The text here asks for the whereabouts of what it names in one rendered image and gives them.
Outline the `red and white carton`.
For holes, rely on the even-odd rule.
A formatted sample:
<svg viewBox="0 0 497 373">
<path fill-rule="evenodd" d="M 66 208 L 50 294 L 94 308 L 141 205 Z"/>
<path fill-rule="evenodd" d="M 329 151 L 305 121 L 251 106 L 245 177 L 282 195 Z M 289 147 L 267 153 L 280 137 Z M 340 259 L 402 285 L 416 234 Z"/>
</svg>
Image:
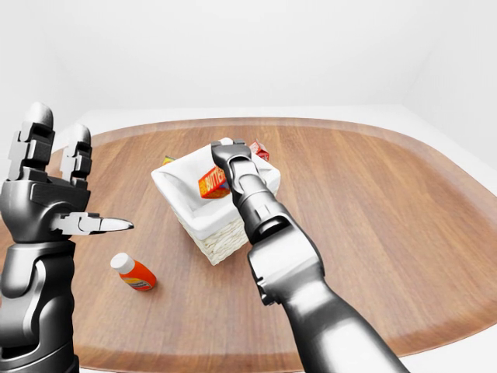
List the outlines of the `red and white carton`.
<svg viewBox="0 0 497 373">
<path fill-rule="evenodd" d="M 267 151 L 265 145 L 262 144 L 260 141 L 255 140 L 253 143 L 250 144 L 249 148 L 251 149 L 252 153 L 256 154 L 261 159 L 264 159 L 266 162 L 269 161 L 269 152 Z"/>
</svg>

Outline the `orange butter box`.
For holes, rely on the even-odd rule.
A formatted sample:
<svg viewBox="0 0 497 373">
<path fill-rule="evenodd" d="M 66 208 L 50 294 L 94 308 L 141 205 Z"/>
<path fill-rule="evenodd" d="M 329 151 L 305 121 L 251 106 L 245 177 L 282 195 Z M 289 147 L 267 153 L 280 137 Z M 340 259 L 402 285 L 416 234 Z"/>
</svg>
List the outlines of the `orange butter box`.
<svg viewBox="0 0 497 373">
<path fill-rule="evenodd" d="M 202 176 L 198 180 L 198 185 L 203 199 L 219 199 L 231 192 L 224 171 L 218 166 Z"/>
</svg>

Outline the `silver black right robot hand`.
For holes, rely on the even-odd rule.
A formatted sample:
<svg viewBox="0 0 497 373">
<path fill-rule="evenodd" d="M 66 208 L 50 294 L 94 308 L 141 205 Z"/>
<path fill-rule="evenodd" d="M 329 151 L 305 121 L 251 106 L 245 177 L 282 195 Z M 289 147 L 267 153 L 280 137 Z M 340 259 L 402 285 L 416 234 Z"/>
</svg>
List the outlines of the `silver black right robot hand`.
<svg viewBox="0 0 497 373">
<path fill-rule="evenodd" d="M 212 141 L 210 147 L 214 163 L 223 169 L 231 192 L 240 197 L 245 193 L 241 185 L 242 177 L 259 175 L 252 161 L 250 148 L 242 139 L 234 139 L 227 145 L 223 145 L 220 141 Z"/>
</svg>

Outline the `orange bottle with white cap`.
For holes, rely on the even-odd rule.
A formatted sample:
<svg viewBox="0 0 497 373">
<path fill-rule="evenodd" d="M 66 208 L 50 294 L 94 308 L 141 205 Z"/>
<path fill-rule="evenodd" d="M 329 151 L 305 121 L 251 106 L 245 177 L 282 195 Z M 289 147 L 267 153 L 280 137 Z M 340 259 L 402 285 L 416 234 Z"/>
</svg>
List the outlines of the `orange bottle with white cap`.
<svg viewBox="0 0 497 373">
<path fill-rule="evenodd" d="M 156 276 L 142 263 L 127 253 L 118 253 L 110 261 L 120 278 L 137 291 L 148 291 L 156 285 Z"/>
</svg>

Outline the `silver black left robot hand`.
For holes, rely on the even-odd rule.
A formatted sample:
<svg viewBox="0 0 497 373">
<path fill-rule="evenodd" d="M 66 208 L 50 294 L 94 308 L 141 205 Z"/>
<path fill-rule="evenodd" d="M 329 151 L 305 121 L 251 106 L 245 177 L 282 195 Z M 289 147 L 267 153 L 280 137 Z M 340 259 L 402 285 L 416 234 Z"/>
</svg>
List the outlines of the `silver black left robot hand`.
<svg viewBox="0 0 497 373">
<path fill-rule="evenodd" d="M 49 176 L 55 132 L 51 109 L 35 102 L 20 131 L 14 134 L 11 165 L 0 193 L 0 214 L 16 243 L 63 241 L 71 235 L 91 235 L 132 229 L 133 223 L 88 213 L 87 177 L 92 168 L 89 129 L 76 124 L 61 158 L 60 177 Z"/>
</svg>

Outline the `white woven basket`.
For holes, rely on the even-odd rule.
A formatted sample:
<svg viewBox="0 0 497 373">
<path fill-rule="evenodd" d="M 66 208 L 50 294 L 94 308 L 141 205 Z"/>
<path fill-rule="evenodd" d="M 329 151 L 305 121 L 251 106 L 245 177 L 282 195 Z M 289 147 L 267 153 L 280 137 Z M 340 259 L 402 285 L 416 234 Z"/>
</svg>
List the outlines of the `white woven basket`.
<svg viewBox="0 0 497 373">
<path fill-rule="evenodd" d="M 247 243 L 244 222 L 232 196 L 204 199 L 198 179 L 214 168 L 206 145 L 151 172 L 151 177 L 174 214 L 212 265 Z"/>
</svg>

